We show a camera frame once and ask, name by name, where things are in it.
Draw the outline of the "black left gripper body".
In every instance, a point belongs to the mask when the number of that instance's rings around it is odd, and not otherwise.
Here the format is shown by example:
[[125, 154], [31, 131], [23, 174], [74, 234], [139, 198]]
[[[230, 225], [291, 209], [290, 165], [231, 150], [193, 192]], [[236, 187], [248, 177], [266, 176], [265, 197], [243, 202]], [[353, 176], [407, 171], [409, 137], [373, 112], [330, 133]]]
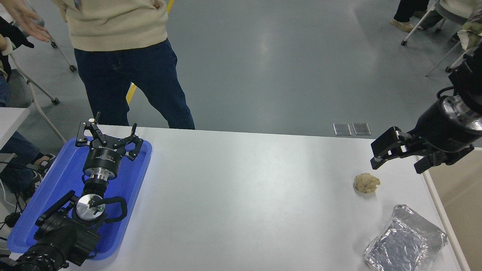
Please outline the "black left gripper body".
[[86, 175], [94, 173], [94, 169], [102, 168], [110, 175], [118, 175], [123, 156], [126, 154], [124, 146], [102, 146], [97, 140], [89, 143], [89, 153], [83, 166]]

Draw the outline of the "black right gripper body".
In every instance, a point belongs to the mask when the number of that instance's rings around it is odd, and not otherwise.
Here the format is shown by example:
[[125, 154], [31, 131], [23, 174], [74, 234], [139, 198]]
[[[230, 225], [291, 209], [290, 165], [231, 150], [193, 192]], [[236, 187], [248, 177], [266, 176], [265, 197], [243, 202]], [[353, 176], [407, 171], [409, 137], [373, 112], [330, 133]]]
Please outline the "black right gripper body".
[[418, 118], [412, 134], [444, 152], [458, 152], [476, 140], [476, 113], [462, 99], [438, 99]]

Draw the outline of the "person's hand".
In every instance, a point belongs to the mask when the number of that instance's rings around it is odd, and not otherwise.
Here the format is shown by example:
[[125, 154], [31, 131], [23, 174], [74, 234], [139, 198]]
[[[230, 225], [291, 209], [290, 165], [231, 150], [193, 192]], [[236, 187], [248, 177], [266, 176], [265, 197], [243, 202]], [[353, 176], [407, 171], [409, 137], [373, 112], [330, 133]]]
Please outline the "person's hand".
[[37, 20], [40, 20], [40, 16], [29, 9], [24, 1], [1, 0], [1, 4], [29, 36], [43, 42], [50, 41], [50, 35], [47, 33], [47, 30], [36, 23]]

